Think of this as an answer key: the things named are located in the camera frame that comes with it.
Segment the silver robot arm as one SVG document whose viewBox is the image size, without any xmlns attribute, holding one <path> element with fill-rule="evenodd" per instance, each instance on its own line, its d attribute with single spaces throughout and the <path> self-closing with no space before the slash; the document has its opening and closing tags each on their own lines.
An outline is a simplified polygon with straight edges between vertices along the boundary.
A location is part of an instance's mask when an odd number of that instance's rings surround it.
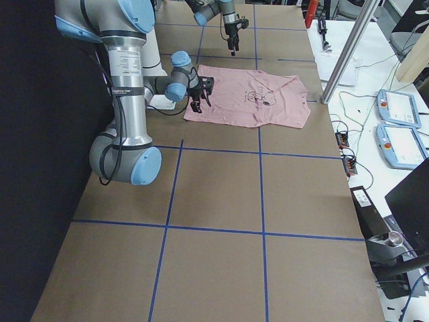
<svg viewBox="0 0 429 322">
<path fill-rule="evenodd" d="M 235 56 L 239 51 L 239 30 L 245 30 L 249 27 L 249 20 L 245 16 L 240 16 L 235 9 L 233 0 L 220 1 L 196 1 L 185 0 L 185 3 L 193 12 L 194 20 L 199 26 L 205 26 L 211 19 L 217 15 L 221 16 L 226 38 L 221 38 L 227 42 L 231 56 Z"/>
<path fill-rule="evenodd" d="M 63 36 L 102 43 L 109 55 L 109 69 L 101 72 L 113 96 L 115 117 L 91 146 L 93 172 L 103 185 L 111 181 L 152 183 L 162 155 L 147 134 L 147 106 L 155 95 L 172 102 L 186 97 L 199 113 L 200 101 L 211 95 L 214 79 L 200 76 L 185 51 L 172 55 L 170 75 L 144 75 L 141 49 L 155 24 L 150 1 L 56 1 L 55 10 L 56 26 Z"/>
</svg>

